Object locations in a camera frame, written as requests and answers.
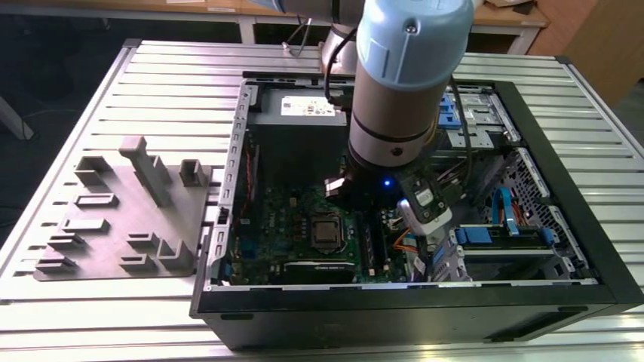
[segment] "black connector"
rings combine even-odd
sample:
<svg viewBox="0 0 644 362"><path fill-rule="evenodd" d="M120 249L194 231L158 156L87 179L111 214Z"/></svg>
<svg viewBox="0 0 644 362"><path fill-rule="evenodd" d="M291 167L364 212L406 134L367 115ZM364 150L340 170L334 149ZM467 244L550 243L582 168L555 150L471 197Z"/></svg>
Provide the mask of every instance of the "black connector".
<svg viewBox="0 0 644 362"><path fill-rule="evenodd" d="M228 222L228 215L231 213L231 210L227 209L226 207L220 207L220 215L218 216L218 225L226 225Z"/></svg>

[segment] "blue plastic clip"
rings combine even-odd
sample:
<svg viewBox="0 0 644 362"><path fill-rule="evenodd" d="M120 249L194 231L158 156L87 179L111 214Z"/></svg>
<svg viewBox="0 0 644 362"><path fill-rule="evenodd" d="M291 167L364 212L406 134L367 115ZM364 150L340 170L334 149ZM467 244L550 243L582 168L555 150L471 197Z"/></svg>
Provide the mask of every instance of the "blue plastic clip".
<svg viewBox="0 0 644 362"><path fill-rule="evenodd" d="M515 211L512 210L512 196L511 190L506 187L499 187L492 197L492 223L499 224L499 197L503 198L503 215L506 216L507 228L511 235L519 235L519 228L516 227Z"/></svg>
<svg viewBox="0 0 644 362"><path fill-rule="evenodd" d="M439 128L444 130L462 129L462 120L454 112L454 103L447 94L443 95L440 104Z"/></svg>
<svg viewBox="0 0 644 362"><path fill-rule="evenodd" d="M555 244L555 234L548 228L542 229L542 237L544 238L546 244L551 247Z"/></svg>

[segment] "aluminum extrusion table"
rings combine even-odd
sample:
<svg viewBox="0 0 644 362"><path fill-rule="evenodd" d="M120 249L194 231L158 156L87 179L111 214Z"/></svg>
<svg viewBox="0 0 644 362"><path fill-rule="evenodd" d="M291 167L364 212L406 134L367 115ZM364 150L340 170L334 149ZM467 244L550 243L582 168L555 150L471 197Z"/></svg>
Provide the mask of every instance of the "aluminum extrusion table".
<svg viewBox="0 0 644 362"><path fill-rule="evenodd" d="M32 273L78 182L83 155L119 162L142 134L166 164L224 167L243 70L316 72L272 45L127 41L0 251L0 360L238 357L188 317L194 278L38 282ZM644 149L580 77L551 57L468 54L458 78L516 83L606 232L644 285ZM222 173L214 174L220 182ZM216 188L212 199L216 200ZM216 217L210 207L206 219ZM642 360L644 308L594 318L530 342L271 352L282 360Z"/></svg>

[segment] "metal chassis frame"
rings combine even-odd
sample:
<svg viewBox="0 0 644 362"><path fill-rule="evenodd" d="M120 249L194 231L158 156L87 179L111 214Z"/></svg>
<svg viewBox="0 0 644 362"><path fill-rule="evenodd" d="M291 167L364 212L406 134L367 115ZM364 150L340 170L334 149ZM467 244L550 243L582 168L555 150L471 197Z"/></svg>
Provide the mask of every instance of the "metal chassis frame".
<svg viewBox="0 0 644 362"><path fill-rule="evenodd" d="M307 75L315 79L319 75ZM326 290L267 292L266 290L230 291L226 298L222 292L204 290L207 260L203 258L198 269L198 282L191 304L191 316L203 318L211 326L222 320L252 320L254 314L275 316L274 323L288 312L322 314L327 311L367 311L407 308L484 308L494 305L542 305L555 310L579 311L570 318L540 326L536 330L510 340L530 340L547 332L570 325L591 315L608 315L644 303L644 295L620 259L614 245L606 236L602 225L594 216L582 193L572 181L564 164L548 142L530 108L512 83L502 81L466 81L474 85L491 85L498 91L502 102L515 126L523 136L523 145L530 149L536 167L540 170L552 200L562 209L572 232L598 271L602 285L570 285L546 287L486 287L486 288L432 288L407 290ZM224 342L230 335L220 334ZM499 342L491 337L488 342ZM231 348L244 345L228 343Z"/></svg>

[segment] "black cable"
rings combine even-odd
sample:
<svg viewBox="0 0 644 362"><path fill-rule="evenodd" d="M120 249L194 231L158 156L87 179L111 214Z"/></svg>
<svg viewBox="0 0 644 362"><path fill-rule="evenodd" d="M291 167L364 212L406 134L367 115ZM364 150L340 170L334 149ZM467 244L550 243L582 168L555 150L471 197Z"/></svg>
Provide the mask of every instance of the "black cable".
<svg viewBox="0 0 644 362"><path fill-rule="evenodd" d="M472 140L470 139L470 129L467 127L466 111L463 110L462 92L459 92L459 87L456 85L456 80L454 79L454 76L450 77L450 86L454 92L454 100L456 103L456 109L459 111L459 119L462 120L463 138L466 138L467 171L463 177L463 189L467 190L470 178L472 176Z"/></svg>
<svg viewBox="0 0 644 362"><path fill-rule="evenodd" d="M332 70L334 64L335 64L335 62L339 58L340 51L346 47L347 43L352 40L352 38L355 37L358 32L359 32L359 28L355 28L354 30L351 30L350 35L347 35L347 37L343 39L343 42L339 44L339 46L335 47L334 53L331 53L330 63L327 64L327 71L324 73L324 97L327 97L328 102L334 106L340 106L340 103L331 96L331 70Z"/></svg>

